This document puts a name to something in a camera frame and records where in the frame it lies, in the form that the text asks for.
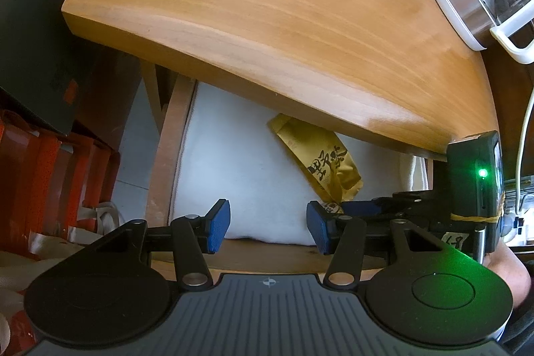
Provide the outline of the person's right hand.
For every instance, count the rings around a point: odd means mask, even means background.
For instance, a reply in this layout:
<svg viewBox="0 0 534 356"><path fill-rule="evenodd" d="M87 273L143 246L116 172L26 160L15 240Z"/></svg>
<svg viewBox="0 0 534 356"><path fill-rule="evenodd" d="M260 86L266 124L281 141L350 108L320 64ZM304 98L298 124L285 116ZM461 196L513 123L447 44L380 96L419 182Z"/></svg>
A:
<svg viewBox="0 0 534 356"><path fill-rule="evenodd" d="M511 290L514 309L527 299L531 288L530 274L502 240L492 253L485 255L483 265L505 281Z"/></svg>

